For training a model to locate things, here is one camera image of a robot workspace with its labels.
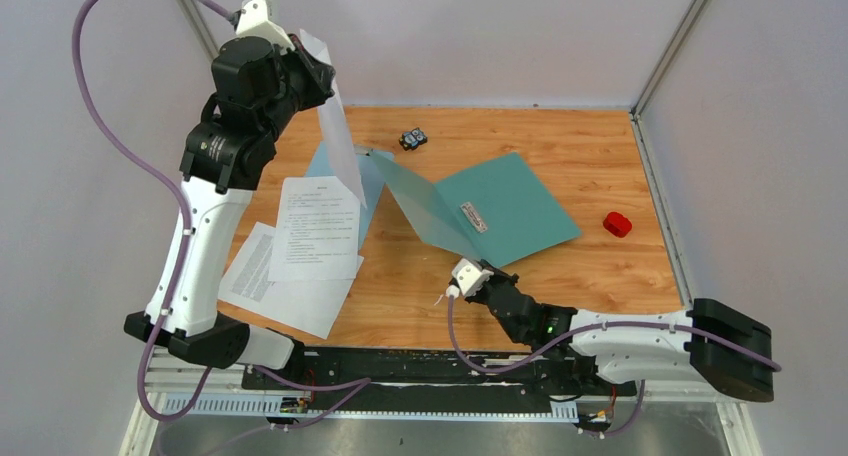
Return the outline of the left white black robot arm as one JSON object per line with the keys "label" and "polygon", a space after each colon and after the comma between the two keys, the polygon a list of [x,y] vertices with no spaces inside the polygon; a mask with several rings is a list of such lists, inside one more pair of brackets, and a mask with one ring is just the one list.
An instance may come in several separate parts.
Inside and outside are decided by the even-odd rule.
{"label": "left white black robot arm", "polygon": [[219,287],[239,222],[275,144],[300,111],[324,104],[335,71],[292,35],[291,46],[258,36],[225,43],[211,64],[215,91],[187,135],[179,210],[160,287],[123,330],[191,364],[268,368],[283,389],[306,376],[300,341],[221,313]]}

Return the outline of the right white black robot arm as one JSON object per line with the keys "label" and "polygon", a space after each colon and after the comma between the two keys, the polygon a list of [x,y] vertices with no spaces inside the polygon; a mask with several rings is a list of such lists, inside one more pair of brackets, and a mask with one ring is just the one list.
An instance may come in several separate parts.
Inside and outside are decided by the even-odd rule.
{"label": "right white black robot arm", "polygon": [[770,328],[708,298],[669,313],[607,314],[540,303],[522,293],[518,278],[485,268],[461,282],[463,298],[484,305],[508,338],[552,360],[573,357],[571,379],[584,393],[608,383],[704,382],[724,396],[774,399]]}

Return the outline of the green file folder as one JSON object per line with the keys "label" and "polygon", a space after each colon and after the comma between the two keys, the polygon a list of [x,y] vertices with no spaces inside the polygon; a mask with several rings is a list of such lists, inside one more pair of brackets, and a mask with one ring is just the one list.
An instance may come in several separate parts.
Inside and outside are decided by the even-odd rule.
{"label": "green file folder", "polygon": [[581,236],[525,160],[511,152],[438,182],[370,155],[419,239],[503,267]]}

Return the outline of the printed text paper sheet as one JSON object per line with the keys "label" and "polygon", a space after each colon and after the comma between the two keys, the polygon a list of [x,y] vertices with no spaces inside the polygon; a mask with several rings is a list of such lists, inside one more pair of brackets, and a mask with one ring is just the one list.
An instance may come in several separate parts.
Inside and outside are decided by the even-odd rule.
{"label": "printed text paper sheet", "polygon": [[335,176],[367,209],[361,171],[335,73],[330,76],[330,88],[331,97],[317,108],[326,166],[319,173],[311,165],[306,176]]}

